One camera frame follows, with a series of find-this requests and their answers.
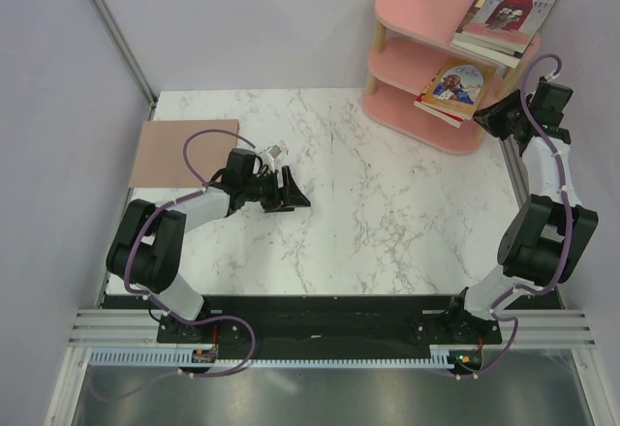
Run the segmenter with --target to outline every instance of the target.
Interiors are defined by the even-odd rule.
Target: red figure on book cover
[[[503,0],[485,21],[489,29],[517,31],[534,8],[533,0]]]

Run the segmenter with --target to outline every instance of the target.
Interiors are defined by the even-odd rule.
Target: shelf
[[[410,94],[419,95],[449,56],[445,51],[408,39],[388,39],[382,52],[371,51],[368,54],[368,68],[378,80]],[[501,85],[502,78],[495,75],[480,108],[497,102],[495,95]]]
[[[450,54],[484,60],[450,46],[454,31],[467,13],[472,0],[376,0],[377,19],[392,31],[419,42],[448,50]],[[528,62],[539,50],[540,38],[528,47],[523,60]]]
[[[379,82],[377,91],[364,94],[363,108],[373,121],[451,155],[476,151],[484,140],[484,130],[473,121],[455,128],[414,106],[416,99],[407,92]]]

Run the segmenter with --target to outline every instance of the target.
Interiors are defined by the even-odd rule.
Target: white marble table
[[[162,93],[156,120],[237,118],[258,147],[279,144],[281,162],[312,201],[269,215],[246,204],[186,234],[181,272],[196,290],[454,293],[495,265],[517,211],[499,143],[488,137],[472,155],[446,155],[370,121],[361,92]],[[136,189],[134,196],[189,191]],[[118,278],[108,293],[125,293]]]

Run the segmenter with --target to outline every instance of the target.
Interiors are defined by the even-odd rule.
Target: stack of books
[[[455,48],[516,68],[556,0],[474,0]]]
[[[470,120],[495,76],[495,67],[451,56],[414,105],[459,128]]]

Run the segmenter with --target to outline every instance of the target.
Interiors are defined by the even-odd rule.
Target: gray floor
[[[493,352],[485,351],[487,359]],[[166,370],[97,368],[102,395]],[[592,425],[567,352],[512,352],[479,380],[405,370],[254,369],[216,380],[172,377],[120,402],[88,394],[76,426]]]

